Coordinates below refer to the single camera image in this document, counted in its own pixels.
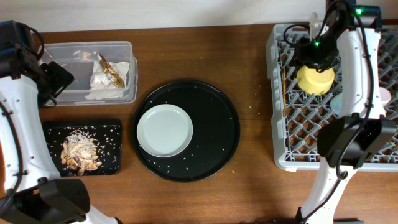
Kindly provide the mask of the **yellow bowl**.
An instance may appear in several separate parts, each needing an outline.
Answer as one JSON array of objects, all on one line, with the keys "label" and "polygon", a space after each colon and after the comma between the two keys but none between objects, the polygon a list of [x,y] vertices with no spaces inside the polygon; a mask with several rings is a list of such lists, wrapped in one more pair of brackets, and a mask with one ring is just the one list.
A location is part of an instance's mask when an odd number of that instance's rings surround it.
[{"label": "yellow bowl", "polygon": [[314,68],[301,67],[297,72],[299,87],[308,94],[322,95],[329,91],[335,79],[332,68],[317,72]]}]

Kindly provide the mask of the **white paper napkin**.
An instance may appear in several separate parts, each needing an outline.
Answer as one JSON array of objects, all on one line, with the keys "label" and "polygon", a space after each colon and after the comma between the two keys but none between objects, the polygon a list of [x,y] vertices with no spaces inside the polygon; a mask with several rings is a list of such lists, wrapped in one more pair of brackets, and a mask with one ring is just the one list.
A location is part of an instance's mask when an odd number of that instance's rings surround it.
[{"label": "white paper napkin", "polygon": [[[113,69],[119,73],[120,77],[127,83],[127,73],[129,62],[110,62]],[[104,73],[99,61],[93,62],[93,73],[90,77],[90,93],[85,96],[87,100],[103,100],[108,98],[121,98],[124,90],[117,88]]]}]

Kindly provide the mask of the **blue cup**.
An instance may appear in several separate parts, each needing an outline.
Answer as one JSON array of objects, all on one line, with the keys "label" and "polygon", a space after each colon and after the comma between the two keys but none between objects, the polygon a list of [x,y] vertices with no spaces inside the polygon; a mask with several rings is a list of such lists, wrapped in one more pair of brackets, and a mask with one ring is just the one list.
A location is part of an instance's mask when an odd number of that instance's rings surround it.
[{"label": "blue cup", "polygon": [[338,95],[333,97],[330,101],[330,108],[335,112],[337,117],[339,117],[341,113],[342,101],[343,101],[342,93],[339,93]]}]

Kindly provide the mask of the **gold foil wrapper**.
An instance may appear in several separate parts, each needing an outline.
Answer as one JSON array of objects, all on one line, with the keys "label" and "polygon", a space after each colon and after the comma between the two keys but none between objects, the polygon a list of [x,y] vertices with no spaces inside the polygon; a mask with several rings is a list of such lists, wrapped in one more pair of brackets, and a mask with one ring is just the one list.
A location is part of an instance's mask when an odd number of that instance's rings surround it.
[{"label": "gold foil wrapper", "polygon": [[124,88],[125,82],[120,77],[119,73],[113,69],[111,64],[101,54],[98,54],[98,55],[100,57],[99,64],[101,65],[101,67],[102,67],[104,73],[107,75],[107,77],[113,82],[113,84],[117,88]]}]

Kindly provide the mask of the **pink cup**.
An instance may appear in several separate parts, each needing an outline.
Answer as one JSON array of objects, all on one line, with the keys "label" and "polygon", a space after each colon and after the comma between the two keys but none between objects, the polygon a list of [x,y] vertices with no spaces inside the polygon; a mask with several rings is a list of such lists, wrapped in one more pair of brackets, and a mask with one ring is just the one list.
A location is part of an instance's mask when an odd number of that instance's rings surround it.
[{"label": "pink cup", "polygon": [[380,87],[379,88],[380,99],[382,106],[385,107],[391,101],[391,93],[386,88]]}]

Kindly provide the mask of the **peanut shells and rice scraps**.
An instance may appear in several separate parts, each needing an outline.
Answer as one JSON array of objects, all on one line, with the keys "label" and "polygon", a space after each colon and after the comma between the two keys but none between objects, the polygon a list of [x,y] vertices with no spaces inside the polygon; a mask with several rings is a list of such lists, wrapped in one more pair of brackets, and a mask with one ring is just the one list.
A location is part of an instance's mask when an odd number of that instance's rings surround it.
[{"label": "peanut shells and rice scraps", "polygon": [[72,131],[62,144],[61,163],[77,171],[79,176],[83,176],[85,172],[97,170],[102,166],[102,162],[94,141],[95,139],[88,132]]}]

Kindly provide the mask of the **grey plate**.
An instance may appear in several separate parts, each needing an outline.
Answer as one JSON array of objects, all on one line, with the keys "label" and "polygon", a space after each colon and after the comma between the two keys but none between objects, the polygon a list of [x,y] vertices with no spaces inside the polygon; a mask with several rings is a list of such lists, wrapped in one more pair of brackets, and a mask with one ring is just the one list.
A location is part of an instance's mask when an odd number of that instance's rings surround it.
[{"label": "grey plate", "polygon": [[136,134],[146,153],[161,158],[173,157],[190,144],[193,122],[178,106],[157,105],[139,118]]}]

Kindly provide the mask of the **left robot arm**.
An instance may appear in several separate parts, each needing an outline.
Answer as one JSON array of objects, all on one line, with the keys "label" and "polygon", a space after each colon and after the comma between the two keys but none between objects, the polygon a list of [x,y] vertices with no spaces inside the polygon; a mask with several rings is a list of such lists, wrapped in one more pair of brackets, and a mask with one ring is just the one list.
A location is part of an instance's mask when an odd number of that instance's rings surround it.
[{"label": "left robot arm", "polygon": [[36,65],[1,78],[1,147],[6,165],[1,219],[9,223],[120,223],[90,203],[80,179],[63,179],[50,157],[39,117],[41,89],[73,80],[59,64]]}]

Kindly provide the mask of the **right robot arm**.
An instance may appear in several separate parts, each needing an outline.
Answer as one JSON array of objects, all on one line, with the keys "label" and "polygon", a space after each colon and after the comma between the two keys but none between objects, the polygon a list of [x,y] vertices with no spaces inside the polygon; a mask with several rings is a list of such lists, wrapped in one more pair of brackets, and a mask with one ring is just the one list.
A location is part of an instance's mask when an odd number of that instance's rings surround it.
[{"label": "right robot arm", "polygon": [[382,19],[378,6],[356,1],[326,2],[320,30],[305,26],[309,38],[293,44],[291,66],[324,72],[341,60],[343,99],[339,118],[319,130],[320,168],[296,223],[333,223],[348,181],[395,135],[397,125],[386,118],[380,99],[378,48]]}]

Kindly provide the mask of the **clear plastic waste bin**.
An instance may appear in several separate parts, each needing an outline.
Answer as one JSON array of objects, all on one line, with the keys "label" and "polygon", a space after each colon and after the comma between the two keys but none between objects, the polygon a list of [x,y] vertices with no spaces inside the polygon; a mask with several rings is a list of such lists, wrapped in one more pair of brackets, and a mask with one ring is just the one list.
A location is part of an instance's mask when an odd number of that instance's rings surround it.
[{"label": "clear plastic waste bin", "polygon": [[[102,72],[99,63],[103,56],[112,66],[129,65],[120,76],[124,88],[113,82],[108,87],[93,89],[93,73]],[[74,81],[56,97],[58,106],[115,105],[128,104],[136,99],[137,60],[133,56],[132,44],[128,41],[70,42],[45,44],[40,63],[56,62],[74,76]]]}]

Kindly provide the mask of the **grey dishwasher rack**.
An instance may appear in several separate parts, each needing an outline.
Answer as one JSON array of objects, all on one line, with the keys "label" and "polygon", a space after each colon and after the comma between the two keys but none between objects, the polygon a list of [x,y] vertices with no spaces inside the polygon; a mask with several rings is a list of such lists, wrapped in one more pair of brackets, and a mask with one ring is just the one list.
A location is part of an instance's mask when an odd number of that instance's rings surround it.
[{"label": "grey dishwasher rack", "polygon": [[[275,25],[266,44],[267,77],[271,81],[273,102],[274,162],[285,171],[318,170],[318,131],[338,119],[330,108],[330,101],[343,89],[340,58],[333,64],[335,80],[329,91],[318,96],[307,94],[297,83],[298,69],[288,65],[294,48],[283,40],[283,33],[289,25]],[[378,52],[379,86],[389,90],[392,96],[384,107],[386,118],[397,122],[397,25],[383,26]],[[286,74],[286,118],[283,116],[282,67]],[[397,132],[359,171],[397,172]]]}]

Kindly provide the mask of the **black rectangular tray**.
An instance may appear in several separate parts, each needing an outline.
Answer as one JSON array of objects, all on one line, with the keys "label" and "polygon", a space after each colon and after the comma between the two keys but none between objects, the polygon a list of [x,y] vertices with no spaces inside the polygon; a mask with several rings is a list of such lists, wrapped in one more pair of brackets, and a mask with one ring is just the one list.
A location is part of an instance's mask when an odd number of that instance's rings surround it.
[{"label": "black rectangular tray", "polygon": [[113,175],[119,171],[121,160],[122,123],[118,119],[46,121],[42,123],[50,157],[62,177],[79,176],[61,163],[62,144],[74,130],[88,132],[95,139],[99,160],[102,162],[95,171],[84,175]]}]

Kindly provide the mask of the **round black serving tray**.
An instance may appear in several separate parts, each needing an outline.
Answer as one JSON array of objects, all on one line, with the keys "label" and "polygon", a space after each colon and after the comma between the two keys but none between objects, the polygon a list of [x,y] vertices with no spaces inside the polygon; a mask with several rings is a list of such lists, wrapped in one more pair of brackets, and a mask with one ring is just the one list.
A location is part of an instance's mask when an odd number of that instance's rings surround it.
[{"label": "round black serving tray", "polygon": [[[150,155],[137,138],[143,114],[161,104],[180,107],[193,123],[190,144],[173,157]],[[233,157],[239,138],[239,116],[232,102],[219,89],[198,80],[179,80],[158,87],[141,102],[131,126],[138,159],[155,175],[174,182],[195,182],[217,173]]]}]

